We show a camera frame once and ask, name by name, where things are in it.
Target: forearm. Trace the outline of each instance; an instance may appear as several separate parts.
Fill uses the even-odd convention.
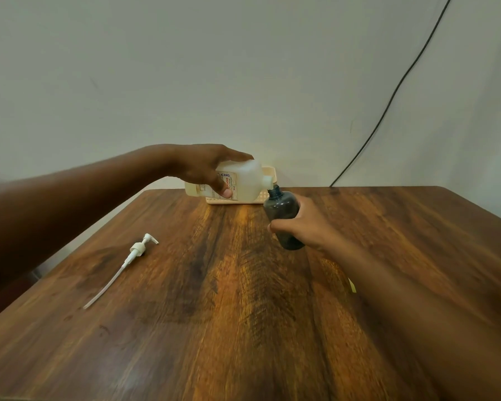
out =
[[[0,185],[0,286],[34,269],[117,205],[167,175],[173,159],[173,146],[149,146]]]
[[[325,250],[456,399],[501,400],[501,335],[367,251],[332,236]]]

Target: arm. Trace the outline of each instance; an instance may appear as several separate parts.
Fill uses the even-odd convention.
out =
[[[456,399],[501,400],[501,335],[339,234],[308,198],[299,214],[274,220],[341,265],[369,304],[410,345],[432,377]]]
[[[91,165],[0,185],[0,286],[37,267],[161,177],[209,184],[229,198],[232,191],[215,168],[221,161],[250,159],[251,155],[223,145],[154,145]]]

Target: wood grain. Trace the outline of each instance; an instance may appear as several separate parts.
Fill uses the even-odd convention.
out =
[[[290,190],[501,330],[501,219],[438,187]],[[438,399],[338,265],[266,226],[260,206],[143,193],[0,314],[0,397]],[[147,232],[160,245],[83,310]]]

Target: dark gray bottle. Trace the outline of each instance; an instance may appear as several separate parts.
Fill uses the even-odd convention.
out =
[[[289,191],[281,191],[278,185],[274,185],[269,191],[269,199],[263,203],[269,221],[274,219],[291,219],[299,212],[299,203],[293,194]],[[304,247],[304,243],[293,235],[278,232],[276,234],[278,241],[284,249],[297,250]]]

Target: white wall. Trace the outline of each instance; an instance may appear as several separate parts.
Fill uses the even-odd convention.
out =
[[[281,185],[328,185],[445,2],[0,0],[0,181],[208,141],[276,166]],[[452,1],[338,183],[401,184],[501,216],[501,0]]]

